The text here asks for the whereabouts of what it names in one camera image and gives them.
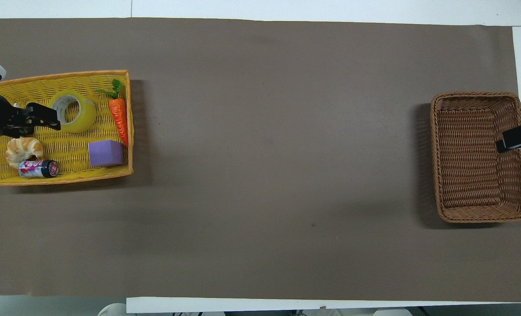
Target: purple block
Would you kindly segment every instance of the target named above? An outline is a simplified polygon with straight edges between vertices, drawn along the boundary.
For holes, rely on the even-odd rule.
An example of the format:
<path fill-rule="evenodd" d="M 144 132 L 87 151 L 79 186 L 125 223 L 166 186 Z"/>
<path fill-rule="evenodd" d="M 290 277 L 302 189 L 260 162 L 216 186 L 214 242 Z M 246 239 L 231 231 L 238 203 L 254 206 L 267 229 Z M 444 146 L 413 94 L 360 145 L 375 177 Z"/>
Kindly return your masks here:
<path fill-rule="evenodd" d="M 124 164 L 124 145 L 113 140 L 89 143 L 88 156 L 91 166 L 120 166 Z"/>

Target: orange carrot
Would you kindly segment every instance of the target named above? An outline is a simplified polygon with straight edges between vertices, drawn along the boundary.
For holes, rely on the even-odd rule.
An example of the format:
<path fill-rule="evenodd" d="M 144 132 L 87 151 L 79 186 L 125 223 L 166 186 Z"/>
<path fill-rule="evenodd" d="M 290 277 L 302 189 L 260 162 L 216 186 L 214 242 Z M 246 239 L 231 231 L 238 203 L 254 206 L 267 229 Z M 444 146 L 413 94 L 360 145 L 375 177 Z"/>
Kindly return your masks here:
<path fill-rule="evenodd" d="M 128 146 L 128 112 L 124 99 L 112 99 L 108 101 L 108 108 L 114 117 L 118 134 L 124 145 Z"/>
<path fill-rule="evenodd" d="M 126 109 L 126 102 L 124 99 L 118 98 L 120 91 L 122 90 L 122 82 L 120 80 L 112 80 L 113 92 L 97 89 L 97 93 L 105 93 L 112 97 L 112 100 L 108 101 L 108 108 L 112 113 L 118 134 L 124 145 L 128 146 L 128 110 Z"/>

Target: woven wicker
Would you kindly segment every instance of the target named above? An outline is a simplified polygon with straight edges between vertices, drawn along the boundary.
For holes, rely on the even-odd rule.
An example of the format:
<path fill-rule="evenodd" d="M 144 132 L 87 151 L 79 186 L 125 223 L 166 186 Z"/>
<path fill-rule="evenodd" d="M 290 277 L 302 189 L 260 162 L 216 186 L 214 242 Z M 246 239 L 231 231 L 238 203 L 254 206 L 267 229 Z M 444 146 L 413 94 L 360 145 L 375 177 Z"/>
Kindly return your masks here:
<path fill-rule="evenodd" d="M 438 213 L 447 222 L 521 220 L 521 150 L 499 154 L 502 132 L 521 124 L 512 93 L 451 92 L 431 103 Z"/>
<path fill-rule="evenodd" d="M 112 79 L 124 84 L 125 90 L 120 96 L 126 100 L 128 112 L 129 146 L 124 148 L 124 165 L 112 168 L 90 166 L 88 144 L 97 140 L 115 140 L 120 142 L 118 130 L 108 109 L 108 97 L 97 94 L 95 90 L 112 90 Z M 37 102 L 50 106 L 49 100 L 61 90 L 72 89 L 93 101 L 97 108 L 94 125 L 83 133 L 68 133 L 50 128 L 36 127 L 34 137 L 40 140 L 44 148 L 44 159 L 55 160 L 59 164 L 59 174 L 55 178 L 25 179 L 7 164 L 3 154 L 10 138 L 0 136 L 0 186 L 30 186 L 36 184 L 62 184 L 116 178 L 133 173 L 133 118 L 130 95 L 130 82 L 127 70 L 104 70 L 99 72 L 72 72 L 68 74 L 46 75 L 0 83 L 0 94 L 11 104 L 26 106 Z M 66 119 L 76 116 L 78 109 L 70 106 Z"/>

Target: yellow tape roll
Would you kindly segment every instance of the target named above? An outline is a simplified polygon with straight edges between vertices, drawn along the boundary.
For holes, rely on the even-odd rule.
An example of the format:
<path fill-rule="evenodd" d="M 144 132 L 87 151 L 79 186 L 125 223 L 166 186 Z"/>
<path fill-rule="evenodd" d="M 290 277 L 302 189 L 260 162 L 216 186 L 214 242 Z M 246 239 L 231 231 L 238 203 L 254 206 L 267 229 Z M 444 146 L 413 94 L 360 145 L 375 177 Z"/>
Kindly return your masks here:
<path fill-rule="evenodd" d="M 65 110 L 74 102 L 79 104 L 79 112 L 71 121 L 65 120 Z M 61 130 L 70 133 L 82 133 L 94 124 L 96 106 L 94 102 L 84 98 L 73 90 L 63 90 L 55 94 L 50 100 L 51 107 L 57 112 L 57 119 L 61 123 Z"/>

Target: brown paper sheet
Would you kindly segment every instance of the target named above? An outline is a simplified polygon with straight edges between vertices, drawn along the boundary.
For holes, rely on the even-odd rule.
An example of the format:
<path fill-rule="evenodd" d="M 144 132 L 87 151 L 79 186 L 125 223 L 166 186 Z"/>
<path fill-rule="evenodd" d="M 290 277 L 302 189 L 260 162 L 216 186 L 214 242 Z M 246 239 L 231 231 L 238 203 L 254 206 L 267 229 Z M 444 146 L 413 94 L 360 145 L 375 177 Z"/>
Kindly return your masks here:
<path fill-rule="evenodd" d="M 0 188 L 0 294 L 521 302 L 521 222 L 435 213 L 429 102 L 511 28 L 0 20 L 7 78 L 127 68 L 126 178 Z"/>

